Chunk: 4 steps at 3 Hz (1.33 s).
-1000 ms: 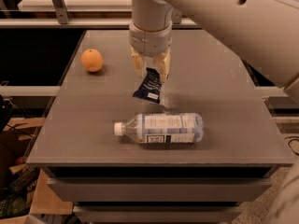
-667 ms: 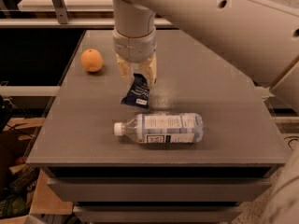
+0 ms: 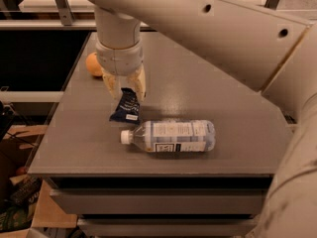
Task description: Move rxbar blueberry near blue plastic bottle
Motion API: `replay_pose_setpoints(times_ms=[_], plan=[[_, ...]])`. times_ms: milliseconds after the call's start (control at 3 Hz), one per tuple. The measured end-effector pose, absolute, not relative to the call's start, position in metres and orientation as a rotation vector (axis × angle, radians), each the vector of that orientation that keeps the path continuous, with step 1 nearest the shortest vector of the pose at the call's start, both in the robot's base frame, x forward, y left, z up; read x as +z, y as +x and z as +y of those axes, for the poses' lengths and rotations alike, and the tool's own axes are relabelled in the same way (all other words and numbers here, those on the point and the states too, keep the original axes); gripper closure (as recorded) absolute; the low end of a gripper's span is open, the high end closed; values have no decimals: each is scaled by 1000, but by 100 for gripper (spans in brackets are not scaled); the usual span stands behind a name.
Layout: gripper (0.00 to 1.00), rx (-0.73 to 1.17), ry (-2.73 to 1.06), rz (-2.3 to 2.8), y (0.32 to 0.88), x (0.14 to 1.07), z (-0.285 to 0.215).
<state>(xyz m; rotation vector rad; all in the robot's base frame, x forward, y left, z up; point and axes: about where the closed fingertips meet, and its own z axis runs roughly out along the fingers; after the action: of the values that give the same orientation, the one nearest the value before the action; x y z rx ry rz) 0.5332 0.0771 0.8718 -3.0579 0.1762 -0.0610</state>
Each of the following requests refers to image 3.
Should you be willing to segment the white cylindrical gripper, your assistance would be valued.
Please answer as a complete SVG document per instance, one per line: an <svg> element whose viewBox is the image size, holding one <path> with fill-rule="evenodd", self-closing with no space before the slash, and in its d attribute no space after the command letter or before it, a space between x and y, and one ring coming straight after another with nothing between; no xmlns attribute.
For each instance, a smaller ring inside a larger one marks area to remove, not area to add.
<svg viewBox="0 0 317 238"><path fill-rule="evenodd" d="M146 74L142 65L144 59L142 42L124 49L111 49L100 42L96 43L97 60L102 68L102 79L114 99L120 97L120 76L127 76L127 81L143 102L146 97Z"/></svg>

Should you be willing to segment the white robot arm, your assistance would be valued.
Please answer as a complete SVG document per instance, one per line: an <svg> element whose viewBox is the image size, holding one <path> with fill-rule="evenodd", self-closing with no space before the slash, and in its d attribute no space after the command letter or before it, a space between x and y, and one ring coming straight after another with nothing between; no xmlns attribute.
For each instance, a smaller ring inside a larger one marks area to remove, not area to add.
<svg viewBox="0 0 317 238"><path fill-rule="evenodd" d="M237 0L88 1L109 91L126 76L145 96L139 30L146 23L295 119L256 238L317 238L317 26Z"/></svg>

